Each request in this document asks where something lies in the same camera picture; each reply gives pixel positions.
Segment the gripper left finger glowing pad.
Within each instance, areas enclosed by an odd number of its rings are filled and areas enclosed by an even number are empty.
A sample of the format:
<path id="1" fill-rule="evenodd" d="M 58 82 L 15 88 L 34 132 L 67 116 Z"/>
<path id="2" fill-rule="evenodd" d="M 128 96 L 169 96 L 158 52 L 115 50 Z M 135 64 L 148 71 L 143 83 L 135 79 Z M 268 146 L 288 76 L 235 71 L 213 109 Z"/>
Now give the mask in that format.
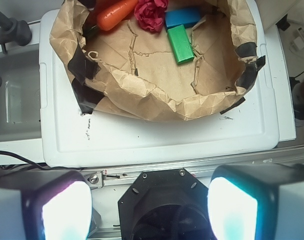
<path id="1" fill-rule="evenodd" d="M 76 170 L 0 170 L 0 240 L 85 240 L 92 194 Z"/>

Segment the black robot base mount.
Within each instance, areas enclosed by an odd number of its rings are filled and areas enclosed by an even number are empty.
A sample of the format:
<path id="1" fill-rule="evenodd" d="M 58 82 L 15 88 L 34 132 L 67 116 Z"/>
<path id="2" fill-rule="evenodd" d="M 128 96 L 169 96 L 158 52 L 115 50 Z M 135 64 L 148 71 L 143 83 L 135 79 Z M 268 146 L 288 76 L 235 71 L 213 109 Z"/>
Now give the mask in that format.
<path id="1" fill-rule="evenodd" d="M 186 169 L 142 172 L 118 201 L 123 240 L 213 240 L 208 187 Z"/>

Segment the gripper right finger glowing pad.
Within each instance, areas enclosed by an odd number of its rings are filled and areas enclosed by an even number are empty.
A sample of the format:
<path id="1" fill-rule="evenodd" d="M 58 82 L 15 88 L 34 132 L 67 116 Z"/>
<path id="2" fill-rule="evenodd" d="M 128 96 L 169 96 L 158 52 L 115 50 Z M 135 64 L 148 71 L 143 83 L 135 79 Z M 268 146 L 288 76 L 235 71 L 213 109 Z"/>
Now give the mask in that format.
<path id="1" fill-rule="evenodd" d="M 207 195 L 218 240 L 304 240 L 304 164 L 224 164 Z"/>

